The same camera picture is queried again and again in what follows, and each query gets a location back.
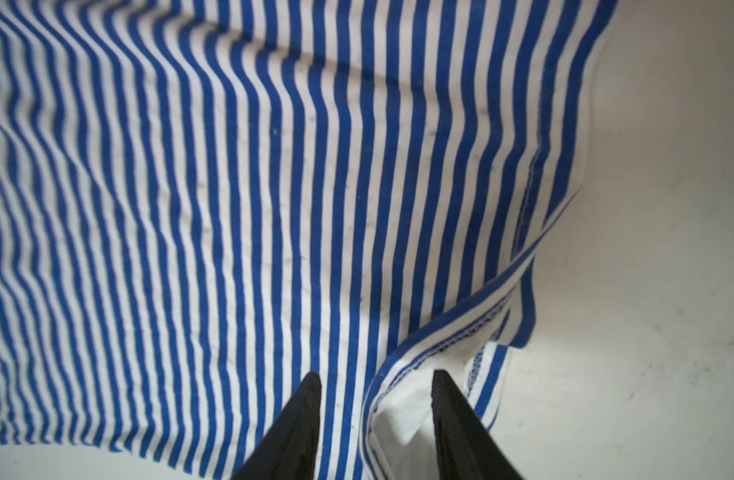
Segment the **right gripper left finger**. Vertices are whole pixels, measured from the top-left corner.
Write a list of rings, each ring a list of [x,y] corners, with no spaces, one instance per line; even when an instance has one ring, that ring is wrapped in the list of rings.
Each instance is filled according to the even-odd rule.
[[[321,423],[321,389],[320,376],[309,372],[232,479],[314,478]]]

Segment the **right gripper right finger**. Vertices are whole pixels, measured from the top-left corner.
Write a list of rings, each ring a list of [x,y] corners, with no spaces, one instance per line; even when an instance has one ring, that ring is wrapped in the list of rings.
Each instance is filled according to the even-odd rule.
[[[431,398],[440,479],[523,479],[447,371],[434,371]]]

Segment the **blue white striped tank top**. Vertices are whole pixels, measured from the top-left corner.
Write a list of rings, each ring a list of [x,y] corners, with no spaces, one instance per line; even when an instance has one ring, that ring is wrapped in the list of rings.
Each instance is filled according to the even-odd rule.
[[[582,180],[612,1],[0,1],[0,445],[249,460],[310,372],[320,479],[491,423]]]

